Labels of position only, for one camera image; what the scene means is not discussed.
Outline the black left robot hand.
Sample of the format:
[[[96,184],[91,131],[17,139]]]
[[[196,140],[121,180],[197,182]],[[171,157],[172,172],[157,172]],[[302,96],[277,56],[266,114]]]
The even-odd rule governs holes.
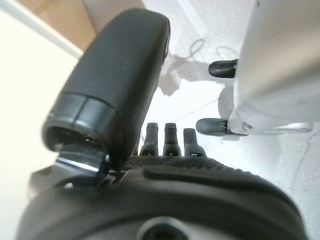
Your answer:
[[[272,183],[208,158],[195,130],[141,128],[168,53],[170,22],[130,9],[99,33],[43,127],[58,154],[30,178],[18,240],[305,240],[302,216]]]

